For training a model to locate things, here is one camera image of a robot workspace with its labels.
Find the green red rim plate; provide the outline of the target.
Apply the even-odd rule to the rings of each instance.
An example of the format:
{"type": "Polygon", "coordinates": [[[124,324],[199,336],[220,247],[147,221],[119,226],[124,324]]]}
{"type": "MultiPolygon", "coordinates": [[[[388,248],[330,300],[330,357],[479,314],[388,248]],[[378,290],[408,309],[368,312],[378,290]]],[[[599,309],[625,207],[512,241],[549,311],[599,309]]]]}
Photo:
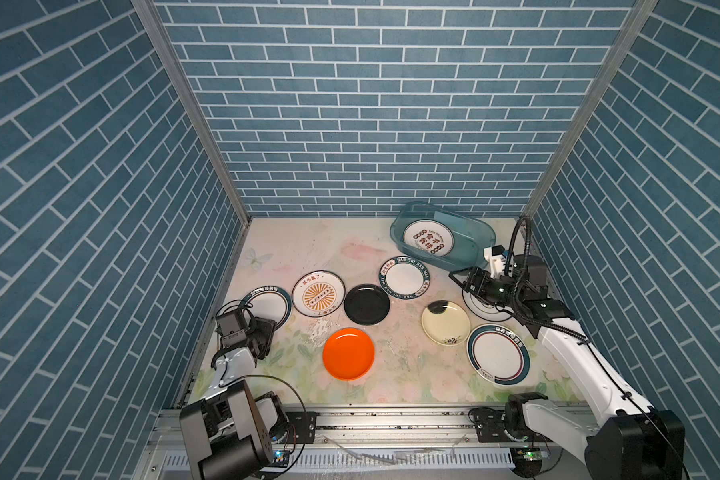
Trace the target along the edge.
{"type": "Polygon", "coordinates": [[[250,291],[241,303],[254,317],[274,321],[276,330],[287,322],[293,308],[288,292],[276,285],[264,285],[250,291]]]}
{"type": "Polygon", "coordinates": [[[466,349],[472,368],[495,385],[518,385],[530,372],[528,348],[514,331],[506,327],[476,327],[466,341],[466,349]]]}

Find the white plate red characters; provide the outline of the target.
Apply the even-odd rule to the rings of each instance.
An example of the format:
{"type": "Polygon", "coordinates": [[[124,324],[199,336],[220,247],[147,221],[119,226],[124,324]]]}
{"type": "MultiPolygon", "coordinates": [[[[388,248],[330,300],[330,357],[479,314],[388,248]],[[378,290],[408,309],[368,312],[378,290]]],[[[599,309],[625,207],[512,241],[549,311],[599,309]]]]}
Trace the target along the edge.
{"type": "Polygon", "coordinates": [[[452,231],[434,220],[417,220],[410,223],[403,232],[404,243],[427,253],[442,257],[455,246],[452,231]]]}

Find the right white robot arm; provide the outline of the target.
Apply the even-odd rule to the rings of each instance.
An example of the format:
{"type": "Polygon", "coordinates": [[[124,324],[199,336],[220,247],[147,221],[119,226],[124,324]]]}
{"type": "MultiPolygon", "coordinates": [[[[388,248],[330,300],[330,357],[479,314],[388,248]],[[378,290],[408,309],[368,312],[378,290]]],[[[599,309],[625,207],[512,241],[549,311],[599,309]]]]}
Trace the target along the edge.
{"type": "Polygon", "coordinates": [[[537,392],[511,395],[503,423],[507,436],[541,435],[581,461],[593,479],[683,479],[685,427],[658,410],[594,347],[580,322],[548,294],[546,265],[523,255],[494,267],[471,267],[450,279],[479,303],[506,307],[550,351],[583,394],[591,416],[576,416],[537,392]]]}

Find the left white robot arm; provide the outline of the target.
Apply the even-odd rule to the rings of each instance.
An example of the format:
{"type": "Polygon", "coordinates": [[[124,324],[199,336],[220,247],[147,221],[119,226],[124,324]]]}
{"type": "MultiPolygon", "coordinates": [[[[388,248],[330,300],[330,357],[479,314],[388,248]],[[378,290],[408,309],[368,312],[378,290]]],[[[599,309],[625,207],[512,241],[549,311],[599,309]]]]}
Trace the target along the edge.
{"type": "Polygon", "coordinates": [[[212,384],[179,417],[194,479],[245,479],[275,458],[270,430],[283,418],[274,395],[255,398],[246,383],[271,348],[276,322],[220,321],[212,384]]]}

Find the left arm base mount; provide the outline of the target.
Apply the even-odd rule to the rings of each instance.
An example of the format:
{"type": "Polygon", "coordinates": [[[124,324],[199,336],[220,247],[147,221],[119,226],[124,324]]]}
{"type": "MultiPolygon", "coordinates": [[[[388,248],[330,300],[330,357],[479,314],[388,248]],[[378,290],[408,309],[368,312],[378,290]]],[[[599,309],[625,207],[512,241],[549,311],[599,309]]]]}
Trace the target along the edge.
{"type": "Polygon", "coordinates": [[[285,411],[263,413],[273,443],[313,444],[318,413],[315,411],[285,411]]]}

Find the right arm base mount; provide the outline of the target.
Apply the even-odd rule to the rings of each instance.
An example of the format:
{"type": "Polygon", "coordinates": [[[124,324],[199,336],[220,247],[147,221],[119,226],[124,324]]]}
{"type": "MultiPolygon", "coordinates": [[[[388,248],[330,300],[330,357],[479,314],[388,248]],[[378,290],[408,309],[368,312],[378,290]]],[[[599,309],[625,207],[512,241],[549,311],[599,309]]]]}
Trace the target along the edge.
{"type": "Polygon", "coordinates": [[[467,413],[468,420],[474,427],[479,443],[538,443],[548,441],[543,435],[528,429],[511,426],[506,420],[503,410],[478,406],[467,413]]]}

